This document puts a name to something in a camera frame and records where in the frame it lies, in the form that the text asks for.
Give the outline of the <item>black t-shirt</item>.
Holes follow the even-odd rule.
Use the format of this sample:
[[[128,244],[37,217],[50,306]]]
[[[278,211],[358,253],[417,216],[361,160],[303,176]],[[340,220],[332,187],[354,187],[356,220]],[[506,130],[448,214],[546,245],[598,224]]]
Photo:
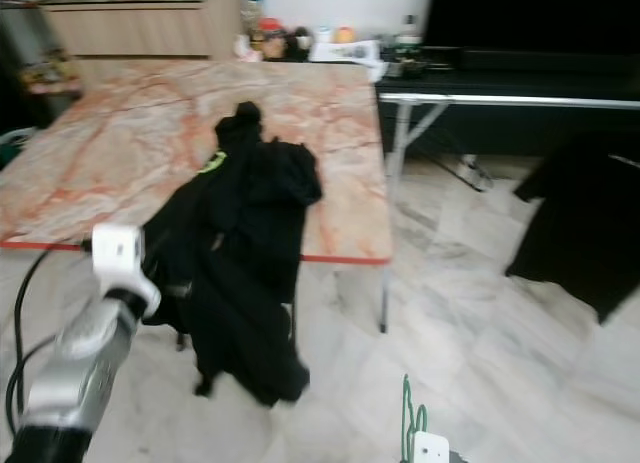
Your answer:
[[[170,231],[192,277],[186,299],[161,299],[148,318],[195,352],[195,394],[228,373],[257,403],[294,403],[310,382],[294,340],[308,208],[323,198],[315,156],[265,139],[259,106],[238,105],[215,125],[215,155],[143,225]]]
[[[576,135],[515,195],[539,206],[506,276],[558,285],[599,323],[640,289],[640,131]]]

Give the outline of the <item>green plastic hanger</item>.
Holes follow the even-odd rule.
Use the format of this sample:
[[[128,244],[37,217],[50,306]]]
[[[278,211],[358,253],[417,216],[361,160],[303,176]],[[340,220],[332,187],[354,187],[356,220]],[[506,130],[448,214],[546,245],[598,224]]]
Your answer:
[[[410,376],[404,373],[399,418],[399,463],[413,463],[416,435],[428,431],[429,413],[425,405],[413,403]]]

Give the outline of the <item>marble table with red edge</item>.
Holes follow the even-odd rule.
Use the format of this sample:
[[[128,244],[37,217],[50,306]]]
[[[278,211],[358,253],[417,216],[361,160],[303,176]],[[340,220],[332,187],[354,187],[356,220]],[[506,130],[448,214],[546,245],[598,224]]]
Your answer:
[[[374,85],[338,62],[138,62],[91,88],[37,131],[0,174],[0,244],[45,248],[91,227],[140,225],[212,157],[214,128],[239,103],[262,114],[262,137],[315,156],[303,258],[388,267],[393,187]]]

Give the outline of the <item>dark green bin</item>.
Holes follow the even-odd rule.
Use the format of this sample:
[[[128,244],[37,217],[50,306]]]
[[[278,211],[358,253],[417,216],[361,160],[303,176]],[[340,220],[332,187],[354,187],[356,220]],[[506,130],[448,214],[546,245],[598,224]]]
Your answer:
[[[22,128],[6,131],[0,135],[0,169],[5,169],[15,157],[22,153],[33,131],[35,131],[33,128]]]

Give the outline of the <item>dark shelf unit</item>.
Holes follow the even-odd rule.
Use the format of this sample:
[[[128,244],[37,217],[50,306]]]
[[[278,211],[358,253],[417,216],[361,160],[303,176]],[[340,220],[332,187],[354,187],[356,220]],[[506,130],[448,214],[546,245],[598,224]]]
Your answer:
[[[37,3],[0,1],[0,42],[20,112],[32,125],[45,128],[81,97],[82,80]]]

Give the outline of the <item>light wooden cabinet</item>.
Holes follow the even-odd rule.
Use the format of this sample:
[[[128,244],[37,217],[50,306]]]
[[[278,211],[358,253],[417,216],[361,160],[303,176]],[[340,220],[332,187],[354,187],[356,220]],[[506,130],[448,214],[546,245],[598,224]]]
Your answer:
[[[234,57],[242,0],[45,0],[65,51],[82,59]]]

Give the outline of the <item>red-lidded jar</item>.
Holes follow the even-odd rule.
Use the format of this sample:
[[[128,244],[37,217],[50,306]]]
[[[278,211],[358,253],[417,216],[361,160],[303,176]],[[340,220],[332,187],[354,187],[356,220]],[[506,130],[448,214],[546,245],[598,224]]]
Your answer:
[[[261,18],[253,42],[259,44],[262,61],[283,60],[288,50],[288,33],[275,18]]]

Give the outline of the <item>white paper stack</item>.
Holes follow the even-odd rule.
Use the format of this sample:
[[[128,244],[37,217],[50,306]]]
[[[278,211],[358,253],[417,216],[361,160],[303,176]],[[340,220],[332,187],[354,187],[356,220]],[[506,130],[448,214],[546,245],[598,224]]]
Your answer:
[[[379,82],[387,74],[388,62],[381,60],[380,44],[376,41],[352,43],[314,43],[308,61],[315,64],[357,64],[365,67],[370,82]]]

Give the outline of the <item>clear plastic bottle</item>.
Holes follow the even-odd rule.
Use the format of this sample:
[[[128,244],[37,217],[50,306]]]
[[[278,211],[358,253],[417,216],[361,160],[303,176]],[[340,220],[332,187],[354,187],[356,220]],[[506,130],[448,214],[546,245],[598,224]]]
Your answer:
[[[404,16],[399,32],[394,35],[393,50],[398,61],[416,60],[419,57],[421,35],[415,15]]]

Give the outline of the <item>silver metal clothes rack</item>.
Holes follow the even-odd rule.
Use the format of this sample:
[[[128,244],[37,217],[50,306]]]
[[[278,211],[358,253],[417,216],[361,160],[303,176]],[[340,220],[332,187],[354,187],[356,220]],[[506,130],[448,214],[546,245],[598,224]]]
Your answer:
[[[600,108],[600,110],[640,111],[640,101],[536,96],[497,96],[497,94],[383,93],[379,101],[397,105],[392,149],[385,157],[387,201],[401,183],[407,149],[451,106],[500,106],[547,108]]]

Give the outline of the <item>black television console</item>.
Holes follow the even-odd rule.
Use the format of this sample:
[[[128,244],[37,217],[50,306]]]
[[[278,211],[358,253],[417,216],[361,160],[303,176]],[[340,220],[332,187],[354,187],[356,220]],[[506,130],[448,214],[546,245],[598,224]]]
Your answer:
[[[387,78],[376,83],[375,92],[379,97],[415,93],[621,99],[640,105],[640,69],[625,75],[454,70],[426,73],[417,79]],[[410,151],[422,155],[545,156],[589,131],[640,131],[640,106],[631,110],[452,103],[422,131]]]

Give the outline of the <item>black soundbar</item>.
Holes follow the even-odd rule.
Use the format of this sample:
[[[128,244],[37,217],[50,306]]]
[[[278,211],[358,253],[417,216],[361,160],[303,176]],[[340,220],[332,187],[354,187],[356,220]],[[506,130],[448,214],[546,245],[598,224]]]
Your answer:
[[[527,73],[628,74],[640,69],[640,55],[549,53],[508,50],[461,50],[463,70],[527,71]]]

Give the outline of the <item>black flat television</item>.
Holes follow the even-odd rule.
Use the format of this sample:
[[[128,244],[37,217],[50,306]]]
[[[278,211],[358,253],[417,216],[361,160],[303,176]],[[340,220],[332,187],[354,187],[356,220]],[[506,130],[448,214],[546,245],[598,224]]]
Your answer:
[[[430,0],[425,44],[640,55],[640,0]]]

